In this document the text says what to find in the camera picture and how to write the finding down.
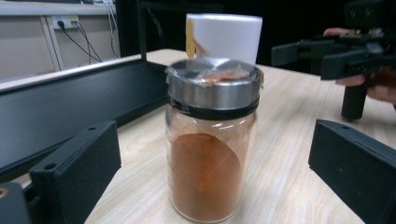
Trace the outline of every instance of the electrical cable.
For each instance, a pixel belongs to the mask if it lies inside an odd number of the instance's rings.
[[[88,57],[88,64],[91,65],[91,48],[90,48],[90,41],[88,40],[87,34],[85,33],[84,29],[81,29],[81,27],[79,26],[78,23],[76,23],[77,28],[79,29],[79,31],[82,33],[82,35],[84,36],[85,40],[87,41],[87,48],[88,48],[88,53],[89,53],[89,57]]]
[[[99,55],[96,53],[95,49],[93,48],[91,42],[88,40],[88,36],[87,36],[87,33],[85,32],[84,27],[82,27],[82,25],[81,25],[81,23],[80,23],[79,21],[73,21],[73,22],[76,24],[77,28],[81,31],[82,35],[83,35],[83,36],[85,37],[85,39],[87,40],[88,49],[90,49],[90,47],[91,47],[91,49],[92,49],[93,53],[95,53],[96,57],[97,57],[100,61],[102,61],[102,60],[100,59]]]
[[[157,27],[158,37],[160,38],[160,48],[162,49],[165,46],[165,37],[163,34],[163,28],[161,27],[157,17],[154,15],[154,13],[152,13],[152,11],[149,8],[148,8],[148,14],[150,15],[155,26]]]
[[[108,24],[110,26],[110,33],[111,33],[110,46],[111,46],[111,50],[113,51],[114,57],[119,58],[119,56],[117,55],[116,51],[114,50],[116,42],[115,42],[115,38],[114,38],[113,24],[114,24],[114,27],[116,28],[116,31],[118,31],[119,28],[117,27],[117,22],[116,22],[116,19],[114,18],[114,10],[113,10],[113,7],[111,6],[110,1],[104,1],[104,3],[106,5],[107,16],[108,16]]]
[[[64,22],[63,21],[58,21],[58,25],[61,27],[61,29],[64,31],[64,34],[71,40],[73,43],[75,43],[82,51],[84,51],[86,54],[90,55],[93,59],[95,59],[97,62],[101,63],[102,60],[99,58],[93,57],[90,53],[88,53],[82,46],[80,46],[64,29]]]

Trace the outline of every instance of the human hand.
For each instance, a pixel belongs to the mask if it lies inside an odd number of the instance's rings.
[[[326,29],[323,35],[341,35],[349,30],[344,28]],[[338,85],[343,86],[359,86],[365,81],[364,75],[354,77],[345,77],[335,81]],[[390,102],[396,105],[396,71],[391,67],[381,67],[378,72],[372,76],[370,88],[367,95],[376,100]]]

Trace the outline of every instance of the white shelf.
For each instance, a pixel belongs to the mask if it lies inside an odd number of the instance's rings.
[[[105,5],[42,2],[8,2],[0,0],[0,16],[107,15]]]

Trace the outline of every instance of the black 3d-printed block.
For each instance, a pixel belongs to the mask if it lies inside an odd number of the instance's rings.
[[[308,163],[365,223],[396,223],[395,149],[319,119]]]
[[[29,173],[51,223],[83,223],[119,169],[117,127],[109,121],[82,131]]]

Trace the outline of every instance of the white container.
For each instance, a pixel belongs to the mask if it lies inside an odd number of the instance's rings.
[[[255,64],[261,32],[261,17],[189,13],[186,51],[190,58],[229,58]]]

